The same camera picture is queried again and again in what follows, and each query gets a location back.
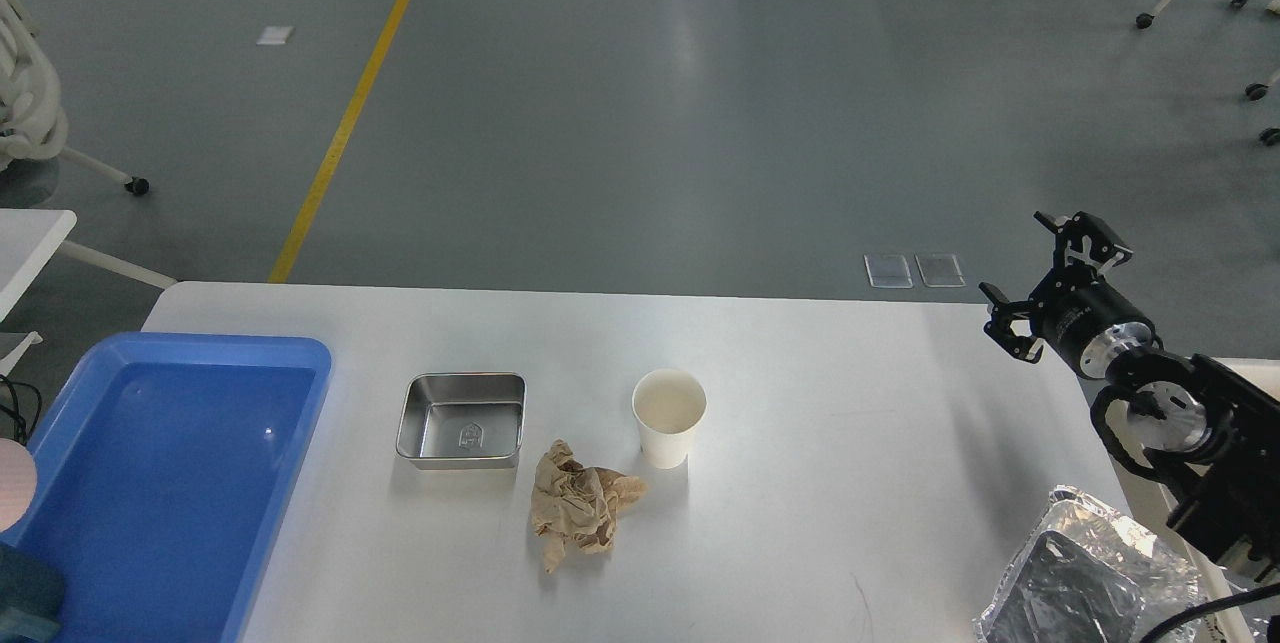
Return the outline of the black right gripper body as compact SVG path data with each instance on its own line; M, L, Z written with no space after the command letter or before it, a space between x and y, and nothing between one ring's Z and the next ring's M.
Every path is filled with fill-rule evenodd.
M1084 269L1051 272L1038 284L1038 337L1087 380L1103 380L1120 354L1156 345L1155 324Z

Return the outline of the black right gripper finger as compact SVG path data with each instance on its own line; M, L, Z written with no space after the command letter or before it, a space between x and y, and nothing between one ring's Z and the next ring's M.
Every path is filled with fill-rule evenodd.
M1051 216L1037 211L1034 219L1053 236L1050 272L1037 291L1079 289L1105 282L1107 273L1125 265L1134 255L1132 246L1093 214Z
M1047 298L1036 289L1028 300L1011 301L997 286L982 282L978 291L989 304L983 332L1012 359L1037 364L1044 348Z

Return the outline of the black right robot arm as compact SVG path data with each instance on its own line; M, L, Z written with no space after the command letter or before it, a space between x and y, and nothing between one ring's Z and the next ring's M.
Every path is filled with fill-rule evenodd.
M1106 275L1132 248L1101 218L1037 213L1053 237L1048 272L1024 300L988 283L984 333L1012 359L1052 350L1102 383L1091 425L1108 456L1174 500L1167 526L1210 562L1253 582L1155 625L1157 642L1187 624L1277 596L1277 401L1202 354L1169 352L1156 325Z

